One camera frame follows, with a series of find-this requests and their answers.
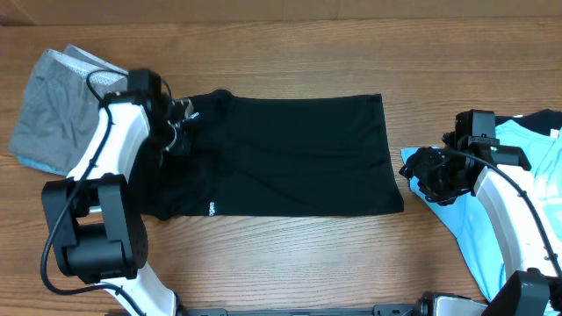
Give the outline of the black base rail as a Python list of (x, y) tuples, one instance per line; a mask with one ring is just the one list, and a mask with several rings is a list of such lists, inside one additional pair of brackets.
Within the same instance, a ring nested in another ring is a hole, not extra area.
[(177, 313), (182, 316), (429, 316), (459, 315), (460, 312), (431, 311), (428, 305), (375, 305), (371, 308), (292, 309), (261, 311), (228, 311), (226, 309), (195, 309)]

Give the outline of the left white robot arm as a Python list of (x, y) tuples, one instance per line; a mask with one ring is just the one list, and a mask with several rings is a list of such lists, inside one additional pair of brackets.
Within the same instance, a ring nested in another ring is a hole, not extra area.
[(130, 184), (139, 152), (161, 154), (189, 117), (188, 100), (110, 93), (80, 161), (41, 192), (49, 235), (40, 278), (52, 293), (111, 294), (131, 315), (185, 315), (148, 263), (148, 235)]

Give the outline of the black garment under blue shirt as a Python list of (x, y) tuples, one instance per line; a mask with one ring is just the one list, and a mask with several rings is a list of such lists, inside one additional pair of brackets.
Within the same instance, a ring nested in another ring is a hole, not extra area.
[(506, 123), (509, 120), (513, 120), (519, 126), (522, 126), (527, 130), (545, 136), (550, 136), (551, 130), (561, 129), (561, 116), (562, 113), (560, 111), (545, 109), (523, 116), (514, 116), (514, 117), (496, 116), (495, 125), (499, 126), (501, 124)]

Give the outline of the grey folded shorts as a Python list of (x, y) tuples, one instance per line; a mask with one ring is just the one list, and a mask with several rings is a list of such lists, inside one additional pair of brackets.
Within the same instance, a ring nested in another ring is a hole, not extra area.
[(9, 151), (45, 163), (66, 174), (79, 162), (98, 122), (99, 95), (126, 89), (126, 72), (79, 47), (47, 49), (35, 63), (25, 87), (23, 106)]

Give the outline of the black t-shirt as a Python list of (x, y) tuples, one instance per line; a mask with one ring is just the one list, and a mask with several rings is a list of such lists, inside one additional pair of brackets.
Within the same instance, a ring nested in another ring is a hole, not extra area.
[(143, 148), (130, 175), (140, 211), (183, 216), (364, 216), (402, 212), (379, 94), (191, 100), (186, 154)]

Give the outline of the light blue cloth under shorts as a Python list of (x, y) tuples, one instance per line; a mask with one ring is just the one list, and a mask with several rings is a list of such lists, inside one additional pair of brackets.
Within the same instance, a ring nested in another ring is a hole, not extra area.
[(36, 169), (38, 171), (42, 171), (42, 172), (46, 172), (46, 173), (50, 173), (50, 174), (54, 174), (54, 175), (58, 175), (58, 176), (66, 176), (67, 174), (63, 171), (57, 170), (45, 163), (42, 162), (36, 162), (30, 158), (26, 158), (24, 156), (17, 156), (17, 159), (19, 161), (19, 163), (26, 168), (29, 169)]

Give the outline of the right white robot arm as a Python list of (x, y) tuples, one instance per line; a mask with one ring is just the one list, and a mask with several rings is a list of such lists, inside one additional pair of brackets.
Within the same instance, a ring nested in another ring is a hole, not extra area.
[(496, 140), (465, 146), (421, 147), (400, 174), (417, 178), (430, 203), (446, 205), (464, 194), (486, 210), (504, 261), (507, 282), (486, 305), (439, 296), (417, 305), (419, 315), (542, 315), (561, 312), (561, 265), (555, 233), (536, 197), (530, 162), (519, 147)]

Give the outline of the light blue t-shirt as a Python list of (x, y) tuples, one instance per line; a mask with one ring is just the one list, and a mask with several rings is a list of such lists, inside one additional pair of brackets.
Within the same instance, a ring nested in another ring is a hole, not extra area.
[[(561, 240), (561, 129), (550, 136), (532, 132), (513, 120), (495, 126), (502, 145), (519, 147), (531, 166), (537, 186), (538, 204), (545, 224)], [(430, 203), (429, 208), (456, 237), (465, 262), (478, 287), (488, 300), (506, 283), (505, 265), (498, 241), (484, 206), (471, 194), (458, 197), (452, 205)]]

